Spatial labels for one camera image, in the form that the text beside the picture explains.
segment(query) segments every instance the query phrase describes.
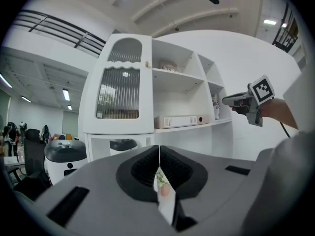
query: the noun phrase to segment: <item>ribbed glass panel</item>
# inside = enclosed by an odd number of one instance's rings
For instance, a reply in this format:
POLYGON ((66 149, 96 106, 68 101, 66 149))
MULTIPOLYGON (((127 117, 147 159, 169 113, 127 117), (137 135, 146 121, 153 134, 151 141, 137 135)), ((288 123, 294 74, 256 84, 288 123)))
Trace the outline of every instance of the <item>ribbed glass panel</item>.
POLYGON ((140 70, 105 69, 99 91, 96 117, 139 118, 140 70))
POLYGON ((142 44, 134 38, 124 38, 115 43, 107 61, 141 62, 142 44))

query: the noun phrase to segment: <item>railing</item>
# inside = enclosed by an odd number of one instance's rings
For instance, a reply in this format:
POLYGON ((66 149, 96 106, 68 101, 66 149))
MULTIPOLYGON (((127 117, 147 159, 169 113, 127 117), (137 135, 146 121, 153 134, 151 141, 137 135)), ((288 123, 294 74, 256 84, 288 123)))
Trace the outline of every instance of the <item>railing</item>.
POLYGON ((27 27, 31 31, 49 34, 74 48, 98 57, 106 42, 92 33, 67 21, 33 10, 21 10, 12 23, 15 26, 27 27))
POLYGON ((297 31, 297 26, 296 26, 296 22, 295 19, 293 17, 293 13, 292 10, 290 10, 289 12, 289 5, 288 3, 286 4, 285 7, 285 11, 284 11, 284 15, 281 21, 281 25, 280 28, 277 32, 277 35, 273 41, 273 45, 277 46, 278 48, 280 48, 281 50, 284 50, 286 53, 288 53, 292 46, 294 45, 294 43, 297 40, 297 35, 296 31, 297 31))

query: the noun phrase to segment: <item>potted plant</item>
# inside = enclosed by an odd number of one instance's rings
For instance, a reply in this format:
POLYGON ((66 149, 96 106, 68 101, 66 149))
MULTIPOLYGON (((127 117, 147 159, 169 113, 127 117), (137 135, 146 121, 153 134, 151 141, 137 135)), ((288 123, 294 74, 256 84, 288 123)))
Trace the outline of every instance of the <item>potted plant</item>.
POLYGON ((157 170, 157 185, 163 197, 168 196, 170 192, 170 184, 161 168, 157 170))

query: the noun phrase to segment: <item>black cable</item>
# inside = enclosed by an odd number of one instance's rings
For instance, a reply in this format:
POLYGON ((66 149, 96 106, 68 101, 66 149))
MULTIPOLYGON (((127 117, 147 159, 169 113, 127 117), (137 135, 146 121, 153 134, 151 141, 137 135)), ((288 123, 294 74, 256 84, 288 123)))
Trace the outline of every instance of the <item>black cable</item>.
POLYGON ((283 123, 282 123, 282 122, 280 122, 280 124, 281 124, 281 126, 282 126, 283 130, 285 131, 286 135, 287 135, 289 138, 291 138, 291 137, 290 137, 290 135, 289 135, 289 133, 288 133, 288 132, 287 132, 287 130, 285 129, 285 127, 284 127, 283 123))

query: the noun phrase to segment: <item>office chair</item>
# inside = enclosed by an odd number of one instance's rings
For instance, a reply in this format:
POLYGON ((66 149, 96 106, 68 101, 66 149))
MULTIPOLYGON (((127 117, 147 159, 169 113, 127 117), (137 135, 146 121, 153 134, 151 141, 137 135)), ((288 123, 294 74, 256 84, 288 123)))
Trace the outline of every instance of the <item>office chair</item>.
POLYGON ((46 144, 39 139, 39 133, 37 129, 29 129, 25 133, 24 154, 27 177, 14 187, 14 190, 22 192, 31 200, 35 200, 51 186, 44 168, 46 144))

